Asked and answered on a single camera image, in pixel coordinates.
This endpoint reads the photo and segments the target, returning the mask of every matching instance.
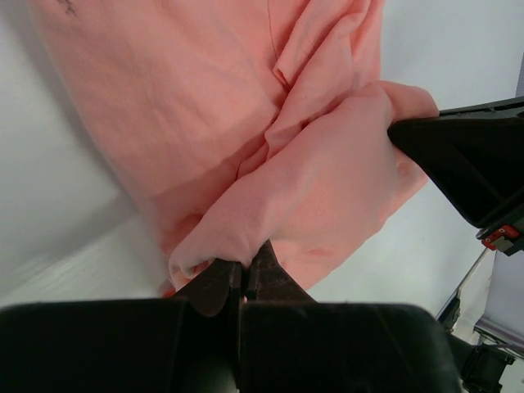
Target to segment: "white wall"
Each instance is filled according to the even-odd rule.
[[[524,343],[524,252],[498,254],[483,323],[501,328]]]
[[[508,366],[500,383],[503,386],[502,393],[524,393],[524,361],[518,360]]]
[[[442,109],[515,97],[522,0],[386,0],[384,78],[421,85]]]

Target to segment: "white backdrop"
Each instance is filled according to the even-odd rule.
[[[390,0],[384,78],[442,109],[513,97],[522,0]],[[21,0],[0,1],[0,303],[155,296],[165,262],[86,137]],[[436,313],[481,252],[426,187],[311,290]]]
[[[502,328],[524,344],[524,252],[498,254],[491,277],[484,323]]]

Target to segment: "pink t-shirt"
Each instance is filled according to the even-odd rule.
[[[383,0],[28,1],[178,287],[268,239],[310,287],[425,182],[386,130],[438,110],[379,81]]]

